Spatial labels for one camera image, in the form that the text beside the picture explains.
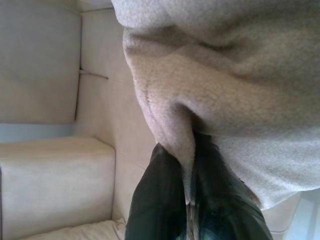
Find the sofa backrest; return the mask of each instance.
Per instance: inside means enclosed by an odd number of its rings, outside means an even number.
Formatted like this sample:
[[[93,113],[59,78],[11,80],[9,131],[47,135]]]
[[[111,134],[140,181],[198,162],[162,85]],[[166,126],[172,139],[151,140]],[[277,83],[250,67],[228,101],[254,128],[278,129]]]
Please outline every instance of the sofa backrest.
[[[75,119],[81,15],[76,0],[0,0],[0,123]]]

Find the person's leg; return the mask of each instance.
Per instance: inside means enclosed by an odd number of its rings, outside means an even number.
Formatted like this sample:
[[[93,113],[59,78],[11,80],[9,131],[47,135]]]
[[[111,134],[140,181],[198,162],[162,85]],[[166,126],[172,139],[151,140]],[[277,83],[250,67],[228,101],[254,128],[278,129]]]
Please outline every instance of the person's leg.
[[[194,136],[200,239],[272,240],[251,192],[224,162],[211,137]]]
[[[126,240],[176,240],[186,228],[181,165],[159,143],[136,187]]]

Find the beige fleece sweater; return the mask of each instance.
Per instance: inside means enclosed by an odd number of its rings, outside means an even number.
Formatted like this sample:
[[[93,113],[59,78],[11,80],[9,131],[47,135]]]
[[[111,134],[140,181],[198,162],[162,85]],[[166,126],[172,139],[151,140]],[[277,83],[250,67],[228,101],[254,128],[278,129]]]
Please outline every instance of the beige fleece sweater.
[[[267,209],[320,187],[320,2],[113,0],[136,96],[182,164],[211,134]]]

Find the sofa armrest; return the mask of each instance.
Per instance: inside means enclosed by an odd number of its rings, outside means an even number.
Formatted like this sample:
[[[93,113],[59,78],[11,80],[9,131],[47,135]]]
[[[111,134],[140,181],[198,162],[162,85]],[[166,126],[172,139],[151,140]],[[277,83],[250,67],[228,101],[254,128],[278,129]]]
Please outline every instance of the sofa armrest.
[[[0,144],[2,239],[111,219],[115,150],[91,137]]]
[[[291,225],[301,193],[289,197],[278,205],[262,211],[274,240],[283,240]]]

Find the white floor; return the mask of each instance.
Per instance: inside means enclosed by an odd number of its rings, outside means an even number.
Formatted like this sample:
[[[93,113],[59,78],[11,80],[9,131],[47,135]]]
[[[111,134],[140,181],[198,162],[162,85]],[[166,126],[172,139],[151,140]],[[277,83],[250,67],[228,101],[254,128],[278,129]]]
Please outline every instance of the white floor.
[[[302,193],[285,240],[320,240],[320,189]]]

